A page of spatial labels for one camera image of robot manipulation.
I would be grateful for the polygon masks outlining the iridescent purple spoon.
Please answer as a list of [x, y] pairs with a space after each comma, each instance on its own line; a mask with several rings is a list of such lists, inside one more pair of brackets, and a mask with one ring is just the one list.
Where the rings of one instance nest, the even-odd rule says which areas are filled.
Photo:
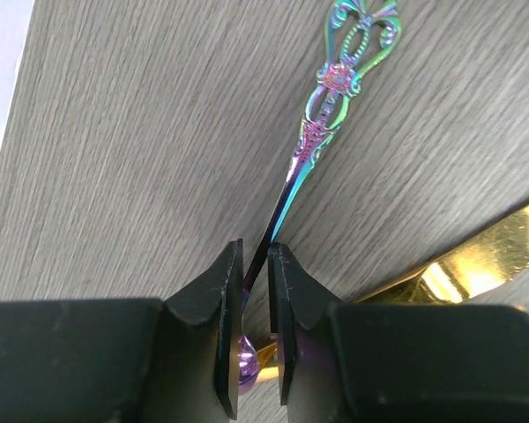
[[302, 115], [286, 180], [243, 279], [243, 308], [297, 192], [339, 132], [350, 101], [361, 93], [364, 77], [395, 49], [401, 34], [396, 1], [382, 1], [374, 11], [366, 1], [339, 0], [330, 5], [324, 21], [325, 60]]

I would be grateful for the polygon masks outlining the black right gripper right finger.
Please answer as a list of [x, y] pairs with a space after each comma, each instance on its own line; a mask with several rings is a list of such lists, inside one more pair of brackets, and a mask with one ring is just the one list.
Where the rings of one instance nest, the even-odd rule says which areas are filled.
[[268, 253], [279, 398], [292, 422], [529, 422], [529, 315], [346, 303]]

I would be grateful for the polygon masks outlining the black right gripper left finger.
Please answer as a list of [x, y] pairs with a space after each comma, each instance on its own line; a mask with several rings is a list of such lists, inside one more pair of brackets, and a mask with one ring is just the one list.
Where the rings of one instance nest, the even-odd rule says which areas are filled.
[[0, 302], [0, 422], [227, 422], [242, 242], [166, 300]]

